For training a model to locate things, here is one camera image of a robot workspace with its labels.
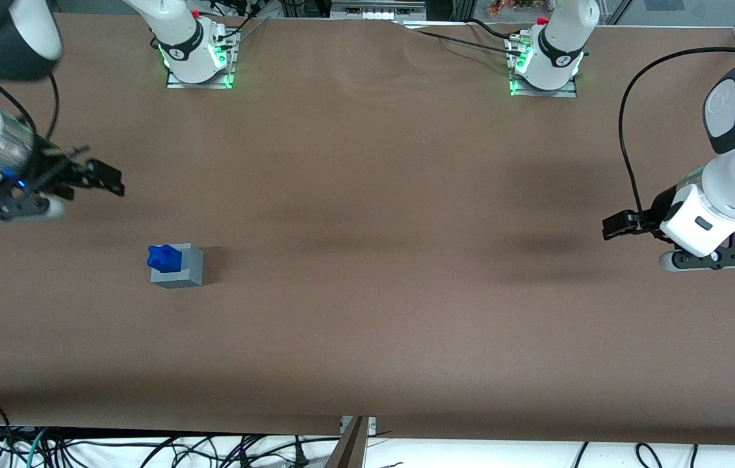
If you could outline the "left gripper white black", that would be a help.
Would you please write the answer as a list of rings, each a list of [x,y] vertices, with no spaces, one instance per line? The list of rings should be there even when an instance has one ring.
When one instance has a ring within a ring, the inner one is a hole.
[[[695,257],[706,257],[735,233],[735,185],[706,194],[702,184],[675,185],[653,200],[650,210],[619,211],[602,220],[605,242],[656,227]]]

